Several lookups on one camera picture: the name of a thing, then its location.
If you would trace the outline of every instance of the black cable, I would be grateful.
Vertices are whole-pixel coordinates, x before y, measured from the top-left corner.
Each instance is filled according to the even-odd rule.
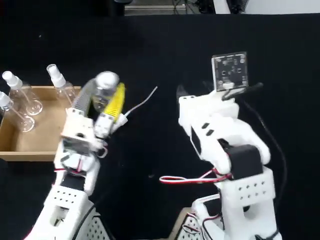
[[[230,95],[227,96],[227,94],[230,93],[230,89],[227,90],[227,92],[222,96],[222,101],[226,101],[226,100],[230,100],[230,99],[235,99],[235,98],[238,98],[239,96],[241,95],[244,95],[244,94],[248,94],[248,93],[251,93],[253,91],[256,91],[258,89],[261,89],[264,85],[261,83],[261,82],[258,82],[256,85],[253,85],[253,86],[248,86],[246,88],[244,88],[243,90],[240,90],[240,91],[237,91],[235,93],[232,93]]]
[[[205,220],[203,220],[203,222],[202,222],[202,228],[204,229],[205,233],[208,235],[209,239],[210,239],[210,240],[213,240],[212,237],[210,236],[210,234],[209,234],[206,226],[205,226],[205,222],[208,221],[208,220],[212,220],[212,219],[206,218]]]
[[[85,220],[87,219],[87,217],[89,216],[89,214],[91,213],[91,211],[100,203],[102,202],[102,200],[105,199],[105,197],[111,193],[111,188],[109,189],[109,191],[104,192],[104,194],[89,208],[89,210],[86,212],[86,214],[83,216],[82,220],[80,221],[78,227],[76,228],[73,238],[72,240],[76,240],[79,231],[82,227],[82,225],[84,224]]]
[[[192,9],[192,7],[190,7],[189,3],[192,4],[192,2],[190,2],[190,1],[188,1],[188,0],[184,0],[185,12],[186,12],[186,14],[188,14],[187,8],[189,8],[189,9],[191,10],[191,12],[192,12],[193,14],[195,14],[195,11]]]
[[[178,10],[177,10],[177,6],[178,6],[178,4],[179,4],[180,2],[181,2],[181,0],[172,0],[173,13],[174,13],[174,14],[179,15],[179,12],[178,12]]]
[[[226,101],[226,100],[230,99],[230,98],[227,98],[227,95],[228,95],[230,92],[231,92],[231,89],[226,90],[226,91],[225,91],[225,94],[223,94],[221,100],[222,100],[222,101]]]
[[[280,201],[283,197],[284,191],[285,191],[285,187],[287,184],[287,178],[288,178],[288,166],[287,166],[287,159],[286,156],[283,152],[283,150],[281,149],[280,145],[278,144],[277,140],[275,139],[275,137],[272,135],[272,133],[270,132],[270,130],[268,129],[266,123],[264,122],[264,120],[262,119],[262,117],[259,115],[259,113],[252,107],[250,106],[246,101],[244,101],[243,99],[241,99],[241,102],[246,106],[246,108],[252,112],[253,114],[256,115],[256,117],[258,118],[258,120],[260,121],[262,127],[264,128],[266,134],[269,136],[269,138],[272,140],[273,144],[275,145],[275,147],[277,148],[277,150],[279,151],[280,155],[281,155],[281,159],[282,159],[282,163],[283,163],[283,176],[282,176],[282,183],[280,186],[280,190],[278,193],[278,197],[275,199],[275,203],[274,203],[274,209],[275,212],[277,212]]]

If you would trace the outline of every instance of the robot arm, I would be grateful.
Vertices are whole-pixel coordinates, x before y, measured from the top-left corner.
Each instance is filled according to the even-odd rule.
[[[178,240],[188,234],[183,227],[193,219],[202,239],[282,239],[273,204],[273,172],[264,166],[271,158],[269,148],[249,124],[238,119],[239,106],[233,97],[248,89],[246,62],[244,52],[213,56],[215,90],[202,96],[177,92],[178,122],[199,158],[212,163],[216,173],[233,175],[230,180],[212,181],[219,194],[193,202],[194,214],[186,217]],[[183,87],[178,89],[186,93]],[[221,204],[221,212],[212,215],[208,203]]]
[[[25,240],[110,239],[89,196],[95,189],[100,169],[97,151],[105,148],[105,138],[128,121],[128,114],[121,113],[125,86],[118,85],[95,124],[85,114],[93,90],[90,82],[87,83],[76,103],[67,110],[54,158],[56,179]],[[73,186],[66,179],[80,184]]]
[[[233,99],[224,102],[217,97],[208,94],[179,98],[179,124],[190,137],[199,158],[212,163],[219,173],[229,173],[230,159],[219,143],[223,139],[232,146],[255,146],[262,164],[267,164],[270,161],[269,149],[249,124],[237,118],[239,106]]]

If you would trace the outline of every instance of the cardboard tray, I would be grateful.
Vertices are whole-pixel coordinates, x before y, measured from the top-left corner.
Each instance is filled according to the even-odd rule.
[[[81,87],[74,88],[78,94]],[[19,132],[5,117],[1,122],[0,158],[6,161],[52,162],[55,158],[66,110],[56,99],[53,86],[33,86],[32,89],[43,104],[42,112],[33,116],[34,129]]]

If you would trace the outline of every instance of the black cloth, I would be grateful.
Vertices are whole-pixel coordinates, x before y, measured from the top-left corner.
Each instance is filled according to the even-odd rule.
[[[264,88],[246,100],[288,159],[288,185],[276,217],[279,230],[283,239],[311,239],[318,233],[319,209],[319,22],[319,14],[2,22],[0,69],[33,85],[50,85],[46,66],[55,63],[68,81],[81,86],[101,71],[113,71],[125,83],[128,109],[158,85],[111,139],[91,198],[111,189],[97,209],[116,238],[151,239],[167,237],[183,207],[217,192],[209,184],[159,183],[162,175],[198,177],[210,169],[178,125],[178,84],[192,94],[205,94],[202,81],[212,80],[211,56],[247,51],[249,82],[262,82]],[[8,90],[3,81],[0,89]],[[256,117],[240,107],[240,118],[270,146],[269,167],[278,190],[280,155]],[[53,166],[10,162],[9,169],[1,236],[20,240],[42,209]]]

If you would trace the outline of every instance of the red and white wire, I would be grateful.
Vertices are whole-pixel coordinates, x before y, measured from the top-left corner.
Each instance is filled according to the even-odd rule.
[[[217,178],[205,178],[212,172],[215,173],[216,175],[219,175],[219,172],[215,168],[213,168],[198,178],[185,178],[182,176],[162,176],[159,178],[159,180],[163,184],[203,184],[203,183],[218,183],[232,176],[230,173],[228,173],[227,175],[223,175]]]

